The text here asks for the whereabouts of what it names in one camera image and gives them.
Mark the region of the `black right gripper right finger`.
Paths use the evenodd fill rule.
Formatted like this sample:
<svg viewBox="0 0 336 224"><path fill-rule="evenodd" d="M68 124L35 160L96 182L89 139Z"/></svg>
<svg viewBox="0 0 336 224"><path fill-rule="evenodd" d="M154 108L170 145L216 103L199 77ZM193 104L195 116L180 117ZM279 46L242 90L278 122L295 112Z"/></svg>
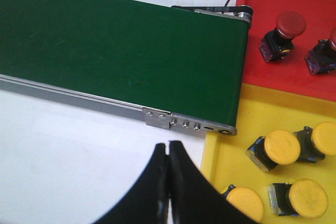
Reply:
<svg viewBox="0 0 336 224"><path fill-rule="evenodd" d="M208 182L181 141L169 143L169 188L174 223L255 223Z"/></svg>

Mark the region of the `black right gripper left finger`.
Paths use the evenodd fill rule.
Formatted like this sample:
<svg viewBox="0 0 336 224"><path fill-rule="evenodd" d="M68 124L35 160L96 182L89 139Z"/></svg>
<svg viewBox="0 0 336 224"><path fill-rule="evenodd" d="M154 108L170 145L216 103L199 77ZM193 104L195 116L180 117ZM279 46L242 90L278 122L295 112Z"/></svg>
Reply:
<svg viewBox="0 0 336 224"><path fill-rule="evenodd" d="M169 160L165 150L165 144L156 144L150 160L136 182L95 223L167 223Z"/></svg>

